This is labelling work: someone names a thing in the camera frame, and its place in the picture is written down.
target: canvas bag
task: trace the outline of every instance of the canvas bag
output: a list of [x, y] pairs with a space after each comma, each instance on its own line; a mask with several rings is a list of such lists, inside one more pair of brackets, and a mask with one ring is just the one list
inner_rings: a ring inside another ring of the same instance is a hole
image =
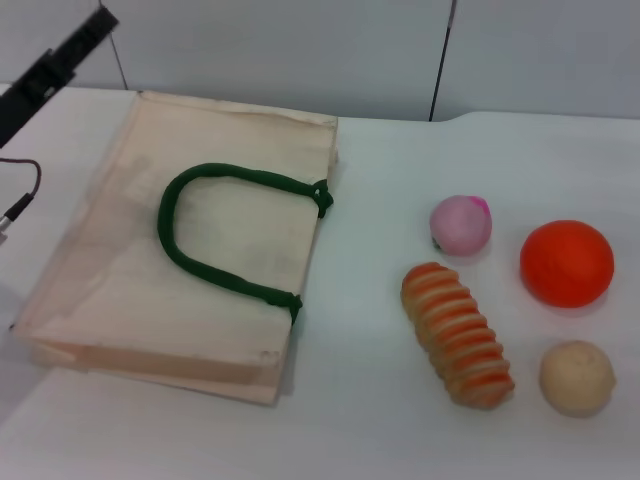
[[[205, 163], [327, 179], [336, 132], [326, 115], [140, 94], [17, 334], [48, 363], [272, 402], [290, 312], [177, 267], [158, 240], [158, 206]], [[188, 256], [300, 294], [317, 221], [308, 197], [225, 177], [185, 187], [174, 231]]]

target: beige ball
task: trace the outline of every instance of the beige ball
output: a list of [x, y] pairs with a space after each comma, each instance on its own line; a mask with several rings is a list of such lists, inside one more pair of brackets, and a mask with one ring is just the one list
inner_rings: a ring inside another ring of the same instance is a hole
[[561, 343], [542, 357], [542, 393], [563, 415], [595, 415], [609, 402], [615, 385], [609, 357], [592, 343]]

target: green handle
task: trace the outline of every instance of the green handle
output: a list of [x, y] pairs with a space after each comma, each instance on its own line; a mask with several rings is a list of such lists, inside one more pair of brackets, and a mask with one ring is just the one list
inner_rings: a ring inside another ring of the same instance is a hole
[[327, 181], [321, 180], [309, 185], [277, 173], [251, 170], [225, 163], [205, 163], [192, 167], [174, 178], [164, 191], [160, 201], [160, 208], [158, 209], [158, 237], [162, 248], [176, 265], [186, 272], [219, 287], [262, 299], [269, 305], [288, 308], [291, 313], [291, 323], [295, 323], [298, 312], [302, 308], [300, 295], [248, 282], [237, 275], [194, 260], [178, 248], [173, 230], [178, 198], [189, 182], [202, 177], [235, 177], [247, 182], [258, 183], [309, 197], [318, 205], [319, 218], [323, 218], [327, 209], [333, 204]]

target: toy bread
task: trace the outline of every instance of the toy bread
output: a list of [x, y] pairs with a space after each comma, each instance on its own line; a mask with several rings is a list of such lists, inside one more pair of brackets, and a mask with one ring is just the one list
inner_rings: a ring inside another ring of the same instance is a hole
[[434, 262], [413, 268], [402, 282], [402, 304], [455, 403], [492, 409], [510, 396], [503, 347], [456, 272]]

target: toy fruit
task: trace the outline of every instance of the toy fruit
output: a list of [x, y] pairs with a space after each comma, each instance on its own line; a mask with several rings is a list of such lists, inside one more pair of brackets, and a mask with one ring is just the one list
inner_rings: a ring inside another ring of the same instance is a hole
[[489, 205], [480, 197], [449, 197], [431, 212], [429, 226], [436, 248], [448, 255], [473, 255], [491, 236]]
[[616, 376], [607, 354], [589, 342], [566, 342], [544, 354], [540, 388], [558, 412], [591, 417], [609, 402]]
[[576, 220], [558, 220], [537, 228], [520, 251], [526, 287], [556, 307], [593, 302], [613, 278], [613, 251], [595, 228]]

